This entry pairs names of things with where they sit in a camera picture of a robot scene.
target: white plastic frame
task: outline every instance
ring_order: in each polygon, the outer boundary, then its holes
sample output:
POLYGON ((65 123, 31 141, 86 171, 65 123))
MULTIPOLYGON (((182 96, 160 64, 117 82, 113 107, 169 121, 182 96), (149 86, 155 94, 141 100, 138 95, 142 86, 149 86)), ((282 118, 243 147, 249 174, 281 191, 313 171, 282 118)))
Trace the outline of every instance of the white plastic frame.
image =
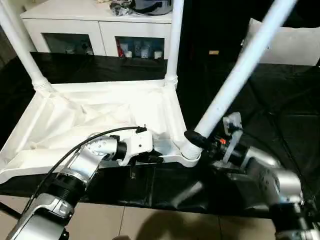
MULTIPOLYGON (((44 174, 62 157, 69 149, 37 149, 35 151, 25 150, 26 143, 32 139, 36 139, 42 133, 43 125, 46 119, 50 121, 48 116, 53 111, 51 97, 61 95, 58 98, 63 106, 69 106, 76 109, 77 103, 69 102, 65 96, 80 95, 85 92, 100 94, 104 91, 112 89, 112 92, 132 88, 132 91, 152 91, 156 90, 160 93, 162 100, 162 108, 166 122, 166 131, 169 139, 160 139, 157 146, 166 149, 166 162, 181 162, 179 148, 185 140, 184 131, 186 126, 181 113, 178 97, 176 94, 177 62, 181 34, 181 22, 183 13, 183 0, 176 0, 173 6, 171 39, 168 53, 168 67, 165 79, 162 80, 145 80, 145 81, 116 81, 116 82, 91 82, 91 83, 68 83, 53 84, 42 75, 37 64, 32 58, 29 51, 23 46, 20 36, 15 31, 14 25, 8 17, 4 6, 0 1, 0 24, 8 36, 18 57, 21 59, 24 67, 32 79, 32 84, 36 93, 21 116, 18 124, 12 131, 7 142, 0 152, 0 184, 6 182, 14 176, 44 174)), ((130 132, 119 134, 122 139, 127 138, 130 132)), ((185 165, 192 167, 197 160, 186 160, 185 165)))
MULTIPOLYGON (((204 137, 208 137, 210 133, 213 131, 217 123, 221 120, 223 115, 226 113, 227 109, 234 101, 244 84, 247 82, 248 77, 251 75, 253 70, 255 69, 256 65, 258 64, 261 56, 263 55, 265 49, 267 48, 268 44, 272 40, 273 36, 277 32, 278 28, 284 23, 287 16, 290 14, 292 8, 295 6, 297 0, 275 0, 272 4, 270 10, 268 11, 267 15, 264 18, 263 24, 257 34, 254 36, 252 41, 249 43, 248 47, 244 50, 242 55, 240 56, 239 60, 237 61, 235 67, 231 71, 230 75, 226 79, 225 83, 221 87, 220 91, 212 101, 211 105, 205 112, 204 116, 200 120, 199 124, 195 128, 195 131, 203 135, 204 137)), ((181 35, 181 25, 182 25, 182 15, 183 15, 183 6, 184 0, 175 0, 173 5, 173 14, 172 14, 172 27, 171 27, 171 40, 170 40, 170 52, 168 58, 168 66, 167 66, 167 73, 165 75, 163 81, 163 87, 165 90, 168 91, 169 94, 165 94, 166 98, 169 96, 175 104, 170 104, 167 102, 166 107, 170 110, 168 113, 172 113, 174 115, 181 115, 179 106, 178 98, 175 92, 175 86, 178 83, 177 77, 177 65, 178 65, 178 53, 179 53, 179 44, 180 44, 180 35, 181 35)), ((36 90, 39 90, 38 86, 41 86, 42 96, 48 96, 49 92, 53 89, 50 87, 48 81, 42 76, 41 72, 39 71, 38 66, 34 63, 30 53, 26 50, 26 48, 21 44, 20 38, 18 34, 15 32, 14 27, 8 18, 7 14, 4 11, 4 8, 0 2, 0 23, 6 32, 9 40, 11 41, 14 49, 16 50, 18 56, 20 57, 23 65, 27 69, 28 73, 31 76, 32 84, 36 90)), ((25 111, 23 116, 21 117, 19 123, 17 124, 16 128, 12 132, 15 134, 15 131, 19 129, 23 124, 26 124, 22 120, 24 120, 24 115, 30 114, 28 109, 25 111)), ((170 136, 172 137, 171 133, 176 133, 178 139, 183 138, 183 130, 186 128, 182 121, 178 119, 174 119, 167 116, 170 120, 169 128, 170 128, 170 136)), ((186 167, 193 167, 197 164, 200 154, 201 148, 193 145, 189 141, 185 139, 183 145, 180 145, 179 141, 175 143, 178 147, 177 148, 174 144, 171 144, 168 149, 172 151, 168 151, 168 156, 164 156, 166 162, 180 162, 186 167)), ((5 180, 9 179, 10 172, 14 172, 12 176, 16 175, 24 175, 24 174, 37 174, 37 173, 45 173, 50 166, 54 163, 46 164, 46 166, 40 166, 41 162, 33 161, 30 166, 23 166, 19 165, 19 162, 13 162, 9 160, 6 166, 0 172, 0 183, 4 182, 5 180)))

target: glass cabinet door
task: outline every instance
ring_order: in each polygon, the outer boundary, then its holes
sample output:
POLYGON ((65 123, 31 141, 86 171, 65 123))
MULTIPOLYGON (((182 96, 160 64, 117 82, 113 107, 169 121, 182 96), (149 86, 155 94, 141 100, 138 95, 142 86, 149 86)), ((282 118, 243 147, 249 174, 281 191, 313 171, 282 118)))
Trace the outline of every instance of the glass cabinet door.
POLYGON ((171 24, 99 22, 107 56, 168 59, 171 24))
POLYGON ((88 34, 42 33, 51 53, 94 55, 88 34))
POLYGON ((105 56, 97 21, 24 19, 38 52, 105 56))
POLYGON ((156 37, 115 36, 118 57, 163 59, 165 39, 156 37))

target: black fabric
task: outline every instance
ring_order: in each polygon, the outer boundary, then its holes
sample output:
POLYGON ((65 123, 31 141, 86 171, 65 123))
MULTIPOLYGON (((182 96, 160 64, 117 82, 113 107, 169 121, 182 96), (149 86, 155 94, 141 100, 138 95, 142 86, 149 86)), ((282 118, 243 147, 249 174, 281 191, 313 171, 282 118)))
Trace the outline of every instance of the black fabric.
MULTIPOLYGON (((36 62, 52 83, 162 79, 164 60, 34 53, 36 62)), ((181 68, 177 96, 188 129, 201 116, 228 76, 233 64, 208 63, 202 68, 181 68)), ((285 167, 295 171, 306 200, 315 196, 320 207, 320 118, 318 67, 260 64, 237 96, 229 113, 240 111, 245 130, 268 143, 285 167)), ((17 58, 2 71, 0 97, 3 116, 0 142, 4 144, 34 91, 17 58)), ((222 131, 219 125, 216 132, 222 131)), ((244 135, 241 143, 265 149, 244 135)), ((29 197, 43 175, 17 176, 0 185, 0 194, 29 197)), ((83 202, 223 215, 268 217, 255 184, 238 174, 216 171, 203 154, 199 164, 178 163, 119 167, 98 171, 83 202), (135 171, 136 178, 131 178, 135 171), (197 194, 177 200, 182 192, 197 194)))

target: black cable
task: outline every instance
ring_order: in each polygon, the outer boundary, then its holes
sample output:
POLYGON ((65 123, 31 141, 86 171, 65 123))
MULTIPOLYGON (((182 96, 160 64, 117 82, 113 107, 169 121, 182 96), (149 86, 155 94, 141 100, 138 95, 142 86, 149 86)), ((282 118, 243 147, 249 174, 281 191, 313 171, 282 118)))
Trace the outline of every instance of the black cable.
POLYGON ((11 207, 5 205, 4 203, 0 202, 0 211, 4 212, 5 214, 19 220, 21 218, 21 214, 16 210, 12 209, 11 207))
POLYGON ((79 150, 84 144, 89 143, 90 141, 99 138, 103 135, 106 134, 111 134, 114 132, 119 132, 119 131, 124 131, 124 130, 142 130, 145 129, 144 127, 140 127, 140 126, 127 126, 127 127, 120 127, 120 128, 115 128, 115 129, 111 129, 108 131, 104 131, 101 132, 97 135, 91 136, 89 138, 87 138, 86 140, 80 142, 78 145, 74 146, 70 151, 68 151, 51 169, 50 171, 48 171, 48 173, 46 174, 46 176, 44 177, 44 179, 40 182, 40 184, 37 186, 36 190, 34 191, 34 193, 32 194, 32 196, 30 197, 29 201, 27 202, 27 204, 24 207, 24 210, 22 212, 22 215, 26 213, 26 211, 29 209, 31 203, 33 202, 33 200, 35 199, 35 197, 38 196, 38 193, 40 192, 42 186, 44 185, 44 183, 49 179, 49 177, 52 175, 52 173, 56 170, 56 168, 69 156, 71 155, 74 151, 79 150))

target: white cabinet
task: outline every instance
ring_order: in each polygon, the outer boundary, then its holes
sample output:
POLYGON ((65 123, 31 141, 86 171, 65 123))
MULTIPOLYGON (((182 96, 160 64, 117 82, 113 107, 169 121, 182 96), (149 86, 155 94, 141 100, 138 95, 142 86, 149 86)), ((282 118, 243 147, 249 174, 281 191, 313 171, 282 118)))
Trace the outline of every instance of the white cabinet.
POLYGON ((111 21, 100 21, 99 24, 107 56, 120 57, 118 43, 122 50, 125 46, 132 52, 133 57, 141 57, 139 54, 146 47, 149 58, 158 51, 168 59, 171 24, 111 21))
POLYGON ((168 59, 172 14, 114 16, 108 3, 48 0, 21 14, 38 52, 168 59))
POLYGON ((24 19, 23 22, 38 52, 106 55, 98 21, 24 19))

